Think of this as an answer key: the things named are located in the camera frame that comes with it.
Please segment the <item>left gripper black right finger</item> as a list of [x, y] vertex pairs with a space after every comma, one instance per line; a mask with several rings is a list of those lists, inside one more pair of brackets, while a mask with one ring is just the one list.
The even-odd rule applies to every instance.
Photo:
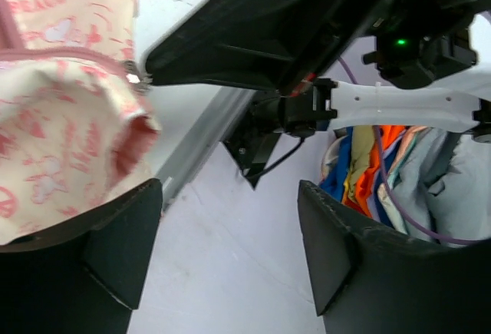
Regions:
[[490, 242], [452, 248], [399, 233], [310, 181], [298, 215], [328, 333], [488, 333]]

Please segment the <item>pink Snoopy zip jacket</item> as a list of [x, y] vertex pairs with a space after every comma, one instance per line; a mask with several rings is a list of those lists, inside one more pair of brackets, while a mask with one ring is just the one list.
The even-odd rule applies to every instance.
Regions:
[[2, 244], [150, 178], [136, 16], [137, 0], [1, 0]]

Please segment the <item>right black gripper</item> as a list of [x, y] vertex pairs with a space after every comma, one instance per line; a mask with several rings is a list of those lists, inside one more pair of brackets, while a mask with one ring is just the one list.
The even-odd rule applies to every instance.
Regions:
[[304, 0], [298, 60], [318, 76], [357, 38], [371, 36], [362, 56], [398, 88], [422, 88], [476, 63], [468, 26], [490, 0]]

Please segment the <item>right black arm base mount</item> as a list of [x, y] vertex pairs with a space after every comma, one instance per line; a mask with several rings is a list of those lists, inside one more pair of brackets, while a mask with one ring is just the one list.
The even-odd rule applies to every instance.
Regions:
[[[316, 127], [310, 96], [283, 98], [258, 92], [222, 142], [238, 165], [240, 174], [256, 187], [261, 177], [298, 151], [305, 140], [315, 134]], [[272, 152], [283, 134], [295, 138], [297, 144], [270, 164]]]

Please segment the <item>pile of colourful clothes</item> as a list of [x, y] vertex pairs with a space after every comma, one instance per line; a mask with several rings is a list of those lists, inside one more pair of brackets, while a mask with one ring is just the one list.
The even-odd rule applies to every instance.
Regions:
[[348, 127], [326, 150], [322, 190], [409, 236], [459, 247], [490, 236], [490, 146], [441, 129]]

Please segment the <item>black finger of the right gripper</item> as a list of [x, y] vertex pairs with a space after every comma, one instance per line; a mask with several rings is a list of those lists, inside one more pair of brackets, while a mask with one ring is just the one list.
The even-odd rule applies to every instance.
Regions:
[[298, 62], [303, 1], [208, 0], [148, 51], [144, 67], [156, 86], [292, 91], [307, 74]]

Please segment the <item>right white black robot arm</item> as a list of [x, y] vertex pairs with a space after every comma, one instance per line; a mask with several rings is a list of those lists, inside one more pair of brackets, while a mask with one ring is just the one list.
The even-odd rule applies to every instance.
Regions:
[[208, 0], [157, 43], [155, 86], [269, 93], [248, 129], [307, 137], [322, 121], [437, 127], [490, 139], [490, 66], [470, 25], [490, 0]]

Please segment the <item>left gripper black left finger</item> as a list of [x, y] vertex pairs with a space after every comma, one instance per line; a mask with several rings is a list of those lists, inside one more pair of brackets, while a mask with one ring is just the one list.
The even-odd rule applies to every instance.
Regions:
[[163, 205], [151, 178], [109, 203], [1, 248], [3, 333], [125, 333]]

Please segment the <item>aluminium table edge rail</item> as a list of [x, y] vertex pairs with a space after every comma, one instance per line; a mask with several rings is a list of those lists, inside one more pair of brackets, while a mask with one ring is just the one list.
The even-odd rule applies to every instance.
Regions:
[[159, 88], [150, 95], [163, 132], [148, 161], [163, 186], [163, 209], [193, 179], [253, 95], [253, 91], [204, 84]]

